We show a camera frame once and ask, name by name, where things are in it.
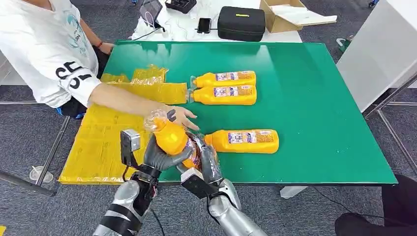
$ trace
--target orange bottle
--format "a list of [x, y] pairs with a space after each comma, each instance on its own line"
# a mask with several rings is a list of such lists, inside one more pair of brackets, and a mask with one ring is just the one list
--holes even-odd
[[227, 87], [204, 87], [190, 91], [190, 101], [206, 105], [253, 105], [256, 102], [256, 87], [239, 85]]
[[204, 141], [219, 152], [275, 153], [278, 133], [272, 129], [219, 130], [207, 134]]
[[192, 85], [197, 88], [208, 86], [256, 85], [255, 71], [238, 71], [227, 73], [206, 73], [199, 77], [191, 77]]
[[196, 145], [187, 134], [184, 127], [168, 120], [166, 112], [155, 110], [144, 120], [145, 129], [153, 132], [158, 146], [169, 155], [180, 154], [186, 146], [194, 152], [190, 158], [183, 161], [187, 168], [198, 168], [200, 159], [197, 156]]

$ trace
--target dark pants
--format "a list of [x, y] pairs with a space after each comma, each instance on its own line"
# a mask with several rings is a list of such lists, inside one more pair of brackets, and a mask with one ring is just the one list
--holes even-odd
[[[104, 72], [104, 68], [106, 67], [107, 61], [109, 60], [109, 55], [100, 51], [99, 48], [96, 46], [92, 47], [94, 49], [95, 54], [97, 55], [98, 59], [98, 73], [97, 78], [101, 78]], [[61, 106], [61, 114], [63, 116], [70, 116], [72, 118], [76, 118], [79, 114], [85, 113], [87, 108], [77, 101], [74, 97], [66, 102], [64, 105]]]
[[398, 185], [382, 187], [385, 226], [345, 213], [334, 224], [337, 236], [417, 236], [417, 182], [395, 176]]

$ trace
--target green table mat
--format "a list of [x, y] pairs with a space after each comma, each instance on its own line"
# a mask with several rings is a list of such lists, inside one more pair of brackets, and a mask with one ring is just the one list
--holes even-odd
[[[278, 132], [275, 154], [219, 153], [223, 175], [233, 182], [397, 183], [324, 44], [118, 41], [105, 72], [131, 79], [149, 64], [168, 68], [171, 83], [207, 72], [256, 72], [253, 106], [184, 105], [204, 134]], [[178, 182], [178, 171], [165, 171], [160, 181]]]

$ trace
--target robotic arm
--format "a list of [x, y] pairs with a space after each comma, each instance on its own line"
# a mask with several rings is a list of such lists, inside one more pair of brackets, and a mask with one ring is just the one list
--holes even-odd
[[[182, 172], [181, 185], [200, 199], [208, 198], [208, 212], [222, 227], [226, 236], [267, 236], [255, 222], [241, 212], [241, 204], [235, 187], [228, 179], [223, 178], [217, 162], [217, 153], [213, 147], [206, 145], [203, 140], [193, 134], [188, 135], [198, 146], [201, 172], [195, 168], [186, 170], [184, 166], [177, 166]], [[156, 195], [161, 173], [159, 169], [164, 169], [153, 167], [152, 164], [147, 165], [149, 164], [146, 160], [147, 154], [145, 154], [147, 164], [140, 166], [137, 164], [133, 156], [133, 151], [140, 148], [140, 136], [137, 132], [125, 130], [121, 132], [120, 137], [122, 163], [137, 171], [129, 181], [124, 182], [118, 188], [94, 236], [132, 236], [137, 233]], [[154, 149], [150, 145], [156, 146], [156, 143], [150, 142], [147, 152]], [[188, 151], [184, 155], [186, 157], [191, 153]], [[161, 162], [162, 158], [170, 158], [164, 155], [156, 163]]]
[[137, 233], [156, 195], [161, 172], [149, 165], [138, 165], [133, 151], [140, 148], [140, 135], [134, 130], [120, 133], [121, 161], [137, 171], [124, 182], [96, 228], [94, 236], [132, 236]]
[[267, 236], [245, 213], [232, 182], [223, 178], [217, 153], [195, 137], [200, 150], [201, 170], [191, 168], [181, 175], [181, 185], [198, 198], [209, 198], [208, 212], [227, 236]]

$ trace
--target floor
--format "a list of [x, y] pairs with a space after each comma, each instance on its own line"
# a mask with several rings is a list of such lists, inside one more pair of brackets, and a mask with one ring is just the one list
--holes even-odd
[[[370, 10], [366, 0], [305, 1], [307, 7], [323, 14], [339, 15], [338, 23], [305, 27], [305, 42], [326, 43], [334, 60], [340, 53], [335, 38], [355, 33]], [[91, 28], [103, 40], [127, 38], [134, 29], [136, 12], [128, 0], [73, 0]], [[0, 86], [1, 100], [31, 100], [26, 86]], [[417, 91], [409, 89], [399, 100], [416, 101]], [[388, 107], [386, 116], [413, 157], [417, 156], [417, 108]], [[26, 180], [31, 165], [42, 165], [63, 122], [63, 117], [44, 105], [0, 106], [0, 169]], [[375, 139], [395, 173], [417, 180], [407, 161], [378, 116], [367, 121]], [[58, 177], [71, 149], [79, 121], [71, 120], [51, 166]], [[111, 202], [116, 186], [45, 184], [57, 190], [53, 198], [43, 197], [0, 181], [0, 225], [5, 236], [91, 235]], [[244, 212], [271, 236], [333, 236], [334, 221], [345, 210], [307, 188], [295, 197], [280, 198], [281, 186], [237, 186]], [[382, 215], [379, 187], [318, 187], [326, 196], [343, 203], [355, 212]], [[204, 201], [196, 199], [180, 186], [162, 186], [153, 208], [168, 236], [223, 235], [205, 210]], [[139, 235], [158, 236], [156, 220], [149, 215]]]

